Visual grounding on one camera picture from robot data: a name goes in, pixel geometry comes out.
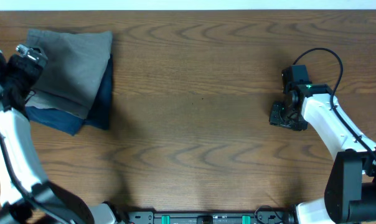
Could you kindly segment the grey cotton shorts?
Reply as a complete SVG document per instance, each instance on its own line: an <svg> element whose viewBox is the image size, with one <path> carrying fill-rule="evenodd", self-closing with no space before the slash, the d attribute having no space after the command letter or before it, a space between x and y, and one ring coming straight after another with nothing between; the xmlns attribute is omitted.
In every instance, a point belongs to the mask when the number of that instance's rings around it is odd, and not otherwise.
<svg viewBox="0 0 376 224"><path fill-rule="evenodd" d="M57 109L86 118L111 54L113 34L69 34L31 29L26 44L41 47L48 57L27 106Z"/></svg>

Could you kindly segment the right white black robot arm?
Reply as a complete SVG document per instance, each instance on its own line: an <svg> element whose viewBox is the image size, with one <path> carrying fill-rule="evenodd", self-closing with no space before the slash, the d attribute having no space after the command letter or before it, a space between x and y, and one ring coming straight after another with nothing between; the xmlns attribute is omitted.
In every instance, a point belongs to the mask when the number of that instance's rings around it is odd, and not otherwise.
<svg viewBox="0 0 376 224"><path fill-rule="evenodd" d="M296 205L286 223L376 221L376 143L363 135L327 85L287 84L270 124L295 131L311 125L334 164L323 198Z"/></svg>

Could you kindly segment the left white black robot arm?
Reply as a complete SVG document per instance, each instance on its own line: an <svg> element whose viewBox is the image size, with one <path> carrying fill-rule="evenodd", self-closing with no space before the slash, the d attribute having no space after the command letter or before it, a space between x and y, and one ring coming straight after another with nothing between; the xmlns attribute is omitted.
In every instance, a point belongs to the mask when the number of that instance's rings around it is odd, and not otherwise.
<svg viewBox="0 0 376 224"><path fill-rule="evenodd" d="M89 207L81 198L49 180L31 138L25 98L42 73L44 59L0 53L0 223L120 223L108 202Z"/></svg>

